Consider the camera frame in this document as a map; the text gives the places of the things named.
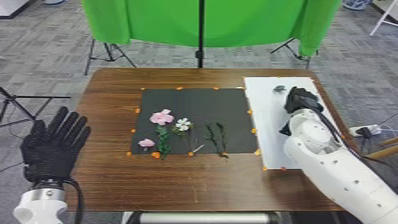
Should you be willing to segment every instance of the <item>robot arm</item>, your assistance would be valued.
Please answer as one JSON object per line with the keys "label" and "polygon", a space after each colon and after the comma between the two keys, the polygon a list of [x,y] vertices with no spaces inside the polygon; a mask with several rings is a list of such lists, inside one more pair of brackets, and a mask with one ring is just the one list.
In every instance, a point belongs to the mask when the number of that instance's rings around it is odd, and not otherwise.
{"label": "robot arm", "polygon": [[48,180],[41,187],[21,195],[21,202],[14,208],[14,217],[21,224],[62,224],[58,214],[65,212],[65,192],[60,184]]}
{"label": "robot arm", "polygon": [[364,224],[396,223],[396,193],[343,141],[336,140],[312,107],[295,108],[288,128],[284,152],[325,196]]}
{"label": "robot arm", "polygon": [[85,123],[87,118],[60,107],[48,127],[42,121],[35,121],[30,135],[23,139],[23,174],[33,185],[14,208],[14,217],[21,224],[62,224],[58,215],[67,208],[64,183],[71,184],[78,191],[74,223],[81,222],[83,196],[78,183],[71,179],[71,170],[90,134]]}

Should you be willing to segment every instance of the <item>white board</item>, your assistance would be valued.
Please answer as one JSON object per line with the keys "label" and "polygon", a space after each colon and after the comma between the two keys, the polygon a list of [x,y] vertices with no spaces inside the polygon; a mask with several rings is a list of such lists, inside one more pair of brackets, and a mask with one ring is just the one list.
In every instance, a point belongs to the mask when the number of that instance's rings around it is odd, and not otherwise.
{"label": "white board", "polygon": [[[277,93],[273,88],[282,85],[286,91]],[[257,129],[257,143],[263,155],[263,164],[268,169],[298,169],[288,156],[284,155],[284,141],[288,136],[279,133],[289,115],[284,111],[286,97],[293,87],[305,90],[318,96],[320,104],[323,105],[323,115],[328,118],[334,126],[336,122],[325,107],[325,102],[314,87],[312,79],[307,77],[247,77],[245,78],[245,95],[252,110],[254,127]]]}

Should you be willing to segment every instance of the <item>gray carpet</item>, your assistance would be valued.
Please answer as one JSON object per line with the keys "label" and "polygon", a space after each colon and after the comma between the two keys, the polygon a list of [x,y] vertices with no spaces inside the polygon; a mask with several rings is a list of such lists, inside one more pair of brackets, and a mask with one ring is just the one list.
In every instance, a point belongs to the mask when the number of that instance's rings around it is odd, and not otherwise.
{"label": "gray carpet", "polygon": [[[312,58],[311,69],[320,77],[346,126],[378,123],[398,112],[398,28],[383,25],[375,37],[367,36],[380,14],[339,10],[328,36]],[[44,113],[48,120],[60,105],[73,109],[83,93],[89,77],[83,74],[90,32],[78,0],[48,7],[41,1],[12,20],[0,20],[0,86],[25,95],[65,95],[73,100],[55,100]],[[211,68],[304,68],[286,49],[273,55],[277,44],[208,49],[206,67]],[[122,46],[138,67],[195,67],[190,47],[133,41]],[[90,72],[101,66],[128,66],[121,59],[113,64],[94,62]],[[39,100],[23,100],[37,109]],[[21,117],[7,111],[7,120]],[[387,122],[398,129],[398,118]],[[28,124],[0,129],[0,169],[21,161],[17,137],[25,136]],[[373,142],[391,138],[385,132]],[[367,147],[366,153],[380,148]],[[398,155],[385,161],[398,168]],[[376,165],[385,178],[398,185],[391,170]],[[0,173],[0,217],[3,224],[16,224],[12,208],[28,188],[21,166]],[[85,223],[119,223],[119,213],[90,213]]]}

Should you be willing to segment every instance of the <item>small flower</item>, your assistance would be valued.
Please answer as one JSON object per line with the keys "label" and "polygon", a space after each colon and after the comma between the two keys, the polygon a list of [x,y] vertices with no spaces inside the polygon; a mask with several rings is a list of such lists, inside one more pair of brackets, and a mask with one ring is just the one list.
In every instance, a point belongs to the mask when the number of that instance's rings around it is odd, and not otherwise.
{"label": "small flower", "polygon": [[188,121],[188,118],[183,118],[177,120],[176,127],[177,127],[177,131],[188,131],[192,127],[192,122]]}
{"label": "small flower", "polygon": [[140,147],[142,147],[144,150],[145,150],[147,148],[151,148],[151,147],[154,146],[154,142],[153,142],[151,139],[144,139],[144,140],[138,142],[138,145],[140,145]]}
{"label": "small flower", "polygon": [[153,113],[153,116],[149,118],[151,122],[158,125],[165,125],[165,123],[170,123],[174,120],[174,117],[168,115],[170,110],[163,109],[161,112]]}

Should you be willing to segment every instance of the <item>orange marker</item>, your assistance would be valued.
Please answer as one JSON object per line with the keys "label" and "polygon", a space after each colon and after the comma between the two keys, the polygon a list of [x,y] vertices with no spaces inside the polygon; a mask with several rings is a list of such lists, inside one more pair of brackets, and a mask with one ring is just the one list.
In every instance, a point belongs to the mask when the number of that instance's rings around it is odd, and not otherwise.
{"label": "orange marker", "polygon": [[261,155],[261,150],[259,150],[259,149],[256,150],[254,155],[256,155],[256,156]]}
{"label": "orange marker", "polygon": [[160,152],[153,152],[153,158],[158,159],[160,158]]}

